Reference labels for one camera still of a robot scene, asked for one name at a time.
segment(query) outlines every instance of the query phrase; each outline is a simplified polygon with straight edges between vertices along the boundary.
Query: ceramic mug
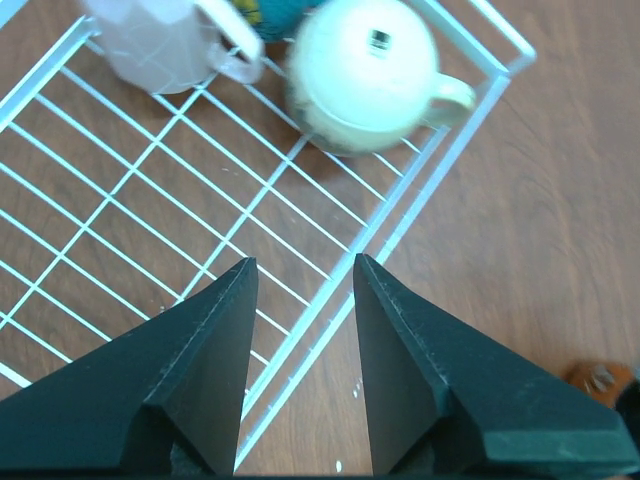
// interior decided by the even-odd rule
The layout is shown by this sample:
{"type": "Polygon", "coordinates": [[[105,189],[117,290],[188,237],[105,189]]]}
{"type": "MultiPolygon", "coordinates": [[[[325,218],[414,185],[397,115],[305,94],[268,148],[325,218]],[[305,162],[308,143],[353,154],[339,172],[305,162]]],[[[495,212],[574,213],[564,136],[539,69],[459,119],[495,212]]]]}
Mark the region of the ceramic mug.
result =
{"type": "Polygon", "coordinates": [[[325,0],[233,0],[233,5],[265,42],[289,38],[304,14],[325,0]]]}
{"type": "Polygon", "coordinates": [[[438,72],[431,33],[398,0],[329,0],[300,25],[285,69],[290,116],[341,156],[385,150],[420,125],[454,125],[475,105],[471,86],[438,72]]]}
{"type": "Polygon", "coordinates": [[[258,80],[264,42],[227,0],[80,0],[97,42],[123,80],[150,93],[178,93],[218,70],[258,80]],[[240,55],[225,48],[222,36],[240,55]]]}

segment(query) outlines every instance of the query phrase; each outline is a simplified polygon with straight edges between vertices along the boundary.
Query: mug handle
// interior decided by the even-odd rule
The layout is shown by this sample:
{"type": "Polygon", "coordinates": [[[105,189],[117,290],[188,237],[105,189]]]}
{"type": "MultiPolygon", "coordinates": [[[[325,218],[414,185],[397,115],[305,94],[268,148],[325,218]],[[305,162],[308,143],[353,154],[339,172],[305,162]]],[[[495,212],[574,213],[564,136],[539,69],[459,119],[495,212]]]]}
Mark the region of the mug handle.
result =
{"type": "Polygon", "coordinates": [[[194,0],[194,4],[217,29],[218,39],[207,53],[211,68],[240,83],[259,80],[264,70],[262,57],[265,47],[249,22],[227,0],[194,0]],[[246,60],[229,55],[229,50],[222,45],[220,32],[237,45],[246,60]]]}
{"type": "Polygon", "coordinates": [[[449,105],[429,107],[422,115],[422,125],[431,128],[453,126],[464,120],[473,110],[476,92],[462,80],[438,73],[433,100],[448,102],[449,105]]]}

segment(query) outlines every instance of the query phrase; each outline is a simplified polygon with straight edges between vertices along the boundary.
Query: blue patterned cup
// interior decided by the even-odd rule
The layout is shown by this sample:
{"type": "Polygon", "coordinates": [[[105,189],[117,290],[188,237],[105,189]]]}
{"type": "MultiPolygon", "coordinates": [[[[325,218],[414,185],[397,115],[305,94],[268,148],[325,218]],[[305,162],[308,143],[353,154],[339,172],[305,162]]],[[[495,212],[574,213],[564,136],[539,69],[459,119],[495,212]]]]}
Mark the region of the blue patterned cup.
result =
{"type": "Polygon", "coordinates": [[[293,36],[305,12],[324,0],[232,0],[265,42],[293,36]]]}

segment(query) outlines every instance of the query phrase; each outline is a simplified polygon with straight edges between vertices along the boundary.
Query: orange object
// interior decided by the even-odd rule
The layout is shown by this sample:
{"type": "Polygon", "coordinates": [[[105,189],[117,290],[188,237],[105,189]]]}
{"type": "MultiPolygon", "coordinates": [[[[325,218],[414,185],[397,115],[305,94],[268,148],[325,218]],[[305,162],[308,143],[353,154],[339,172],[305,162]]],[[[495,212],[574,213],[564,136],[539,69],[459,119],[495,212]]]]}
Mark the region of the orange object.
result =
{"type": "Polygon", "coordinates": [[[627,365],[615,362],[580,362],[566,375],[567,383],[597,402],[615,408],[620,395],[635,380],[627,365]]]}

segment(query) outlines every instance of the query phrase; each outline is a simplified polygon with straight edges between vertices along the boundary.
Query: white wire rack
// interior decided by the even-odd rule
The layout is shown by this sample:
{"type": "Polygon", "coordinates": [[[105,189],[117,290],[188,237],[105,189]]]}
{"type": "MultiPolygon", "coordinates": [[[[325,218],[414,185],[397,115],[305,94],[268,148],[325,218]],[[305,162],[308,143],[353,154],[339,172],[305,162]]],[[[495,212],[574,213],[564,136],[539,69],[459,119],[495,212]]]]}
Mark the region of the white wire rack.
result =
{"type": "MultiPolygon", "coordinates": [[[[25,3],[26,0],[3,0],[0,3],[0,28],[25,3]]],[[[410,202],[406,204],[408,207],[405,205],[404,210],[399,215],[397,211],[395,212],[396,214],[393,215],[393,218],[397,220],[394,220],[395,224],[389,229],[391,233],[385,234],[386,238],[382,242],[378,242],[379,244],[374,248],[375,251],[372,252],[379,262],[384,263],[439,183],[451,169],[474,132],[509,85],[511,78],[535,59],[533,48],[485,0],[468,0],[468,4],[470,8],[481,14],[503,38],[515,47],[518,53],[510,63],[503,63],[498,60],[485,45],[474,37],[440,3],[432,0],[412,0],[412,4],[424,13],[432,26],[444,34],[483,72],[484,81],[477,87],[479,94],[478,106],[461,128],[455,131],[443,128],[432,132],[426,141],[420,145],[414,145],[411,139],[406,139],[404,146],[406,147],[407,161],[402,165],[396,165],[386,158],[384,154],[376,154],[374,156],[375,158],[371,161],[379,162],[379,166],[383,166],[387,173],[391,173],[393,176],[393,181],[390,182],[385,191],[380,191],[379,188],[372,186],[372,182],[365,179],[363,175],[358,174],[355,169],[349,167],[341,159],[330,155],[326,156],[327,162],[332,162],[337,166],[343,176],[348,177],[353,182],[353,185],[373,199],[372,202],[369,202],[372,208],[365,213],[355,211],[338,194],[332,192],[323,180],[314,178],[312,174],[296,163],[297,156],[306,144],[304,137],[298,137],[297,141],[287,151],[281,151],[281,148],[275,146],[273,142],[259,133],[254,126],[243,120],[232,108],[228,107],[215,93],[212,93],[212,89],[209,87],[214,82],[215,74],[202,85],[197,86],[180,105],[174,105],[163,96],[153,96],[155,102],[169,112],[169,119],[158,132],[150,131],[141,122],[133,118],[131,114],[127,113],[121,105],[114,103],[104,92],[94,87],[89,81],[75,72],[73,68],[68,66],[69,60],[80,50],[88,48],[98,55],[101,54],[99,46],[91,40],[91,37],[95,34],[92,20],[85,17],[79,18],[0,102],[0,134],[4,135],[5,132],[13,132],[13,134],[21,137],[32,148],[44,154],[49,161],[56,163],[72,177],[86,185],[97,194],[100,201],[88,215],[82,217],[72,212],[63,202],[57,200],[54,194],[45,191],[41,185],[33,183],[26,175],[10,167],[6,162],[2,162],[0,169],[5,178],[1,180],[3,183],[0,184],[16,184],[21,190],[37,197],[52,212],[66,219],[75,232],[66,242],[56,245],[54,242],[44,238],[41,233],[36,232],[32,226],[28,226],[24,218],[5,210],[0,210],[2,220],[8,225],[3,230],[7,235],[9,229],[19,231],[24,237],[36,244],[38,248],[43,249],[50,255],[50,260],[43,265],[36,275],[32,275],[21,272],[18,268],[12,266],[12,259],[3,253],[0,266],[11,277],[23,284],[24,292],[17,301],[11,302],[6,310],[0,312],[0,335],[3,329],[11,327],[27,337],[37,348],[48,351],[63,363],[72,361],[70,355],[64,352],[63,349],[55,346],[54,342],[42,338],[42,335],[33,331],[19,318],[19,312],[34,298],[34,295],[37,295],[42,297],[45,302],[64,312],[74,322],[81,325],[82,328],[91,332],[100,342],[111,340],[113,335],[106,333],[104,328],[100,328],[90,314],[76,312],[75,309],[66,304],[67,302],[64,299],[58,298],[59,295],[52,293],[52,290],[55,289],[47,286],[47,278],[60,265],[65,265],[68,270],[80,275],[84,281],[90,282],[100,291],[106,292],[110,298],[127,309],[138,321],[148,320],[158,313],[150,311],[146,306],[137,305],[122,292],[122,289],[118,289],[117,286],[105,280],[104,276],[97,275],[86,267],[81,260],[71,255],[70,252],[74,246],[83,238],[88,237],[99,244],[110,254],[124,262],[132,271],[139,274],[141,278],[148,281],[152,288],[161,291],[173,304],[176,304],[197,291],[202,281],[215,279],[215,274],[212,273],[212,266],[224,255],[224,252],[233,252],[237,258],[256,255],[256,252],[241,248],[238,239],[240,235],[246,234],[242,232],[247,225],[250,224],[258,228],[261,234],[265,235],[264,238],[267,239],[265,241],[275,245],[279,249],[278,251],[286,253],[287,262],[306,269],[309,275],[315,277],[316,287],[310,296],[299,293],[294,278],[283,278],[282,275],[274,273],[270,266],[263,262],[264,259],[258,255],[261,281],[271,285],[268,295],[280,295],[278,298],[286,298],[285,302],[293,305],[292,311],[296,313],[291,320],[283,321],[280,318],[273,318],[271,312],[263,309],[262,304],[259,303],[258,305],[256,322],[262,322],[266,328],[271,329],[272,337],[276,335],[274,338],[277,339],[277,347],[268,355],[256,351],[257,349],[251,352],[252,361],[258,367],[254,369],[253,378],[250,376],[246,391],[242,412],[242,431],[245,436],[240,439],[240,448],[237,456],[237,465],[239,465],[353,309],[353,297],[349,294],[348,287],[345,291],[341,289],[341,285],[344,285],[343,281],[348,277],[356,253],[367,249],[371,250],[375,247],[375,242],[372,242],[372,240],[380,232],[382,225],[392,218],[392,212],[394,212],[394,209],[399,208],[401,199],[406,196],[409,187],[411,187],[412,191],[416,193],[410,199],[410,202]],[[135,158],[125,157],[108,141],[95,134],[80,120],[74,118],[60,105],[47,97],[43,89],[52,78],[60,75],[70,81],[75,88],[90,95],[111,114],[121,119],[127,128],[137,132],[144,139],[146,146],[135,158]],[[244,135],[247,135],[248,138],[253,137],[270,154],[275,155],[277,166],[268,175],[258,173],[247,158],[240,158],[231,152],[225,147],[223,139],[216,138],[190,117],[188,114],[189,109],[196,101],[201,101],[202,99],[224,112],[240,127],[244,135]],[[117,181],[113,185],[105,187],[92,179],[91,175],[83,172],[70,159],[64,158],[57,153],[44,140],[38,138],[37,134],[22,126],[17,119],[20,113],[32,103],[39,104],[40,107],[53,114],[57,121],[66,124],[67,127],[71,127],[75,132],[88,139],[96,152],[101,151],[107,154],[121,165],[122,174],[117,181]],[[251,193],[250,200],[246,202],[236,200],[233,192],[230,193],[227,191],[228,189],[225,189],[225,185],[211,178],[195,162],[187,159],[185,155],[178,153],[167,141],[172,130],[176,128],[185,128],[200,137],[209,145],[212,151],[222,154],[235,171],[250,178],[257,185],[255,191],[251,193]],[[187,199],[179,197],[170,191],[166,184],[162,184],[152,175],[146,173],[143,164],[145,161],[149,163],[148,159],[154,155],[154,152],[158,151],[175,162],[184,172],[188,172],[194,184],[198,183],[200,187],[215,192],[224,202],[235,208],[237,213],[235,221],[224,228],[215,225],[205,219],[195,208],[192,208],[187,199]],[[427,163],[429,163],[432,170],[427,178],[422,180],[421,185],[416,185],[415,181],[418,178],[422,178],[420,174],[425,171],[427,163]],[[301,206],[298,201],[292,199],[292,195],[285,193],[280,188],[280,185],[282,185],[286,172],[290,171],[295,172],[304,179],[306,192],[314,192],[314,194],[320,195],[329,205],[327,208],[340,212],[341,216],[337,221],[338,224],[342,224],[342,222],[346,221],[344,219],[347,219],[355,225],[355,234],[350,238],[344,238],[339,234],[340,228],[335,225],[329,227],[326,222],[318,220],[317,215],[314,216],[308,209],[301,206]],[[135,209],[128,205],[127,201],[120,198],[119,193],[126,188],[127,183],[131,182],[132,179],[135,179],[139,184],[146,185],[150,191],[154,192],[154,195],[166,201],[180,215],[188,217],[197,224],[203,235],[209,235],[217,239],[217,246],[206,255],[206,258],[194,258],[194,255],[188,252],[187,249],[179,246],[174,239],[168,238],[153,222],[146,219],[144,215],[137,213],[135,209]],[[294,245],[293,242],[278,232],[277,225],[270,223],[259,214],[261,205],[267,202],[267,198],[277,200],[281,208],[286,209],[288,212],[293,212],[292,215],[295,214],[296,218],[312,232],[309,234],[310,236],[307,235],[309,238],[317,237],[319,244],[320,242],[328,242],[333,251],[337,253],[320,266],[319,262],[312,259],[317,258],[317,255],[315,257],[310,255],[309,250],[303,252],[301,247],[294,245]],[[107,208],[117,209],[127,218],[127,221],[135,224],[136,228],[144,230],[146,234],[154,237],[156,241],[180,257],[185,265],[188,266],[190,272],[188,280],[181,284],[180,288],[176,288],[170,281],[159,278],[158,275],[143,265],[127,248],[116,245],[115,242],[106,238],[107,236],[96,227],[96,220],[107,208]],[[310,332],[313,330],[312,327],[318,324],[317,319],[320,312],[327,306],[333,305],[330,304],[330,300],[334,301],[336,295],[342,297],[342,301],[335,304],[338,305],[338,308],[328,315],[328,320],[322,322],[310,336],[310,332]],[[305,339],[304,346],[301,347],[303,338],[305,339]],[[297,357],[292,356],[294,352],[299,352],[301,348],[302,354],[297,357]],[[282,375],[285,365],[289,365],[289,367],[286,374],[282,375]]],[[[269,69],[282,75],[282,71],[273,61],[266,58],[265,62],[269,69]]],[[[267,95],[254,86],[246,86],[244,88],[245,95],[257,98],[286,124],[295,127],[293,121],[267,95]]],[[[90,304],[92,298],[86,298],[86,302],[90,304]]],[[[10,362],[3,361],[2,352],[0,352],[0,375],[19,387],[28,386],[32,380],[28,378],[28,375],[13,367],[10,362]]]]}

